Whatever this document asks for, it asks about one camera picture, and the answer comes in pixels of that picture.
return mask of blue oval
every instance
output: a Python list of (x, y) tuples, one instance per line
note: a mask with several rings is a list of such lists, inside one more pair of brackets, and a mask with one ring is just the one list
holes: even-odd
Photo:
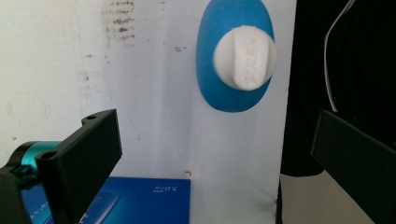
[(224, 84), (215, 72), (213, 53), (221, 38), (233, 28), (249, 25), (262, 29), (274, 39), (274, 31), (261, 0), (212, 0), (199, 28), (196, 71), (205, 100), (217, 110), (242, 112), (264, 96), (271, 78), (254, 91), (239, 91)]

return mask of white knob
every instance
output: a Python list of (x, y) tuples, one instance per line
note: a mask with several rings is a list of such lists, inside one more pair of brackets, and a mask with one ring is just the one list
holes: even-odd
[(213, 61), (216, 73), (225, 84), (237, 90), (253, 91), (274, 73), (276, 46), (263, 30), (240, 26), (221, 38)]

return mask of white wall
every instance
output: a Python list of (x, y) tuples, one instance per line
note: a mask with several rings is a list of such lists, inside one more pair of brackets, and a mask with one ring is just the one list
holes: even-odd
[(124, 154), (113, 175), (190, 178), (191, 223), (273, 223), (296, 1), (264, 1), (277, 68), (238, 114), (212, 109), (197, 87), (207, 3), (3, 0), (0, 166), (26, 141), (62, 140), (117, 108)]

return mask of white cable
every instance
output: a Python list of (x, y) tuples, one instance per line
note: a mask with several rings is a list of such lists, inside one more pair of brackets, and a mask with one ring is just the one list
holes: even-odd
[(326, 34), (324, 37), (324, 78), (326, 81), (326, 89), (327, 89), (327, 95), (329, 96), (329, 101), (330, 105), (332, 106), (332, 111), (338, 112), (337, 107), (335, 106), (334, 99), (332, 98), (332, 88), (330, 87), (330, 80), (329, 80), (329, 72), (327, 69), (327, 57), (326, 57), (326, 52), (327, 52), (327, 42), (329, 39), (330, 32), (332, 31), (332, 28), (335, 26), (335, 24), (340, 20), (340, 18), (346, 14), (350, 8), (352, 8), (353, 4), (355, 3), (355, 0), (349, 0), (346, 3), (346, 6), (344, 9), (341, 11), (340, 15), (338, 15), (337, 19), (332, 23), (332, 26), (330, 27), (329, 32)]

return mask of blue book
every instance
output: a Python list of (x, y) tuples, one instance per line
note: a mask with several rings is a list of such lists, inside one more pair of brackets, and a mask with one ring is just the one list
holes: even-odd
[[(79, 223), (188, 224), (190, 180), (110, 177)], [(33, 224), (54, 223), (41, 186), (22, 191)]]

